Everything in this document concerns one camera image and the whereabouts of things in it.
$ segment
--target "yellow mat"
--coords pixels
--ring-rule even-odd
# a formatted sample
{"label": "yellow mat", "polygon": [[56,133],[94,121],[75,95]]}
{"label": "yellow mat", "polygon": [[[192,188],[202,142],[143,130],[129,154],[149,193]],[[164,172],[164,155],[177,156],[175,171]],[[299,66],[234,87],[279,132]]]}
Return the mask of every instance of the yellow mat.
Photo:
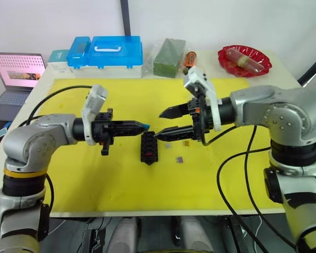
{"label": "yellow mat", "polygon": [[[213,79],[218,97],[248,87],[245,79]],[[108,90],[102,108],[114,109],[114,120],[137,120],[151,131],[192,124],[190,116],[160,119],[169,106],[187,102],[191,96],[182,80],[56,80],[50,92],[70,85],[101,84]],[[47,101],[39,114],[74,113],[81,109],[88,89],[65,91]],[[252,127],[238,128],[209,147],[190,140],[158,142],[159,161],[151,166],[140,162],[141,136],[117,137],[108,156],[99,145],[85,142],[60,147],[52,157],[48,172],[55,188],[54,212],[224,210],[227,209],[216,186],[219,165],[235,153],[245,151]],[[206,135],[209,140],[217,133]],[[268,147],[267,129],[259,127],[252,149]],[[182,157],[183,163],[176,158]],[[265,192],[263,169],[269,166],[267,152],[251,154],[251,189],[260,208],[277,208]],[[230,161],[221,182],[228,200],[236,209],[252,209],[243,174],[243,157]],[[46,202],[50,200],[49,190]]]}

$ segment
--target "laptop screen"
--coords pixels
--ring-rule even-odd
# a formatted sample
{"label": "laptop screen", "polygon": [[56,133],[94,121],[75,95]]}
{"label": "laptop screen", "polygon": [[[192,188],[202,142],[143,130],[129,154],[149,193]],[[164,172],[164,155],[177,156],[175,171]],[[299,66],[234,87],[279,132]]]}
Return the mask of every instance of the laptop screen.
{"label": "laptop screen", "polygon": [[7,88],[33,88],[44,71],[40,54],[0,53],[0,77]]}

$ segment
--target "yellow ring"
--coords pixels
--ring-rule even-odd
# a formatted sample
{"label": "yellow ring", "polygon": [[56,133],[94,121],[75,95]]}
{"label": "yellow ring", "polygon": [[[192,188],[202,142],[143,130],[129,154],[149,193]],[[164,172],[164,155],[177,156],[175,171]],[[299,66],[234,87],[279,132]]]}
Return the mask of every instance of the yellow ring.
{"label": "yellow ring", "polygon": [[35,177],[42,176],[45,173],[47,173],[47,169],[44,169],[42,171],[37,171],[37,172],[28,172],[28,173],[14,172],[14,171],[4,169],[4,174],[12,178],[35,178]]}

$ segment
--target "red plate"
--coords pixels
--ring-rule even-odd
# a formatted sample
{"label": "red plate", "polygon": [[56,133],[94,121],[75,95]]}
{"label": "red plate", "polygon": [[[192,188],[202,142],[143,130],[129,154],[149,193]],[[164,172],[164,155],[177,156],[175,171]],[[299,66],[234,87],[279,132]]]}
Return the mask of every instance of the red plate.
{"label": "red plate", "polygon": [[[239,52],[247,55],[251,59],[260,63],[264,67],[264,70],[258,74],[254,74],[237,66],[235,63],[231,62],[230,60],[226,58],[226,50],[229,48],[238,50]],[[267,56],[265,56],[260,51],[248,46],[239,46],[239,45],[225,46],[223,49],[218,51],[218,56],[219,56],[220,65],[228,73],[231,73],[237,77],[253,77],[253,76],[258,76],[258,75],[264,75],[264,74],[267,74],[269,72],[269,69],[272,67],[272,64],[270,63],[270,60]]]}

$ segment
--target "laptop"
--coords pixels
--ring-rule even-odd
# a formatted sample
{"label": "laptop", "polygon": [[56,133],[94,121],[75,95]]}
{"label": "laptop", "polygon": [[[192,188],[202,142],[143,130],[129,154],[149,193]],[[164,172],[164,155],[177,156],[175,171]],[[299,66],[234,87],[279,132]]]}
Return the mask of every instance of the laptop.
{"label": "laptop", "polygon": [[0,96],[0,120],[14,120],[44,71],[40,54],[0,53],[0,77],[6,89]]}

